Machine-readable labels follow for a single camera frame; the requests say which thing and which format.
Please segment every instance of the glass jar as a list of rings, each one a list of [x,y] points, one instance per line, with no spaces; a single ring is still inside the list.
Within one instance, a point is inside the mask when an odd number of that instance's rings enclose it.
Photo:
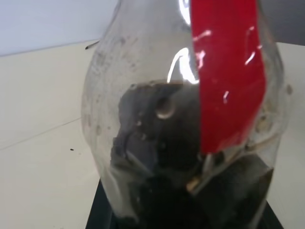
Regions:
[[[255,228],[286,124],[259,3],[121,0],[82,127],[123,228]]]

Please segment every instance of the black stand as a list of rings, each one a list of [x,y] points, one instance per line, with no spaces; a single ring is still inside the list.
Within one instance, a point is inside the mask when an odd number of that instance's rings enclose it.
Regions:
[[[86,229],[118,229],[101,182],[97,186]],[[284,229],[268,203],[258,229]]]

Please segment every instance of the white table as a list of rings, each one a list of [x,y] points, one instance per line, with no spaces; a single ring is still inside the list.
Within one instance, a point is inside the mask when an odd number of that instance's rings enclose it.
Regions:
[[[99,180],[80,127],[89,43],[0,58],[0,228],[85,228]],[[268,201],[303,229],[305,47],[279,45],[294,96]]]

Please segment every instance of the red tape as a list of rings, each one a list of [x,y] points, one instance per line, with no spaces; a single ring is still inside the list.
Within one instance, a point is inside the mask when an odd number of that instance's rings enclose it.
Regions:
[[[265,94],[256,0],[192,0],[200,77],[201,150],[217,153],[249,135]]]

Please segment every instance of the clear glass container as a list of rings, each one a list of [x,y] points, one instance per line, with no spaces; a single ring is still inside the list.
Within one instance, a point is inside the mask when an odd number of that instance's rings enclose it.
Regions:
[[[82,127],[123,228],[256,227],[287,91],[259,3],[244,2],[119,1]]]

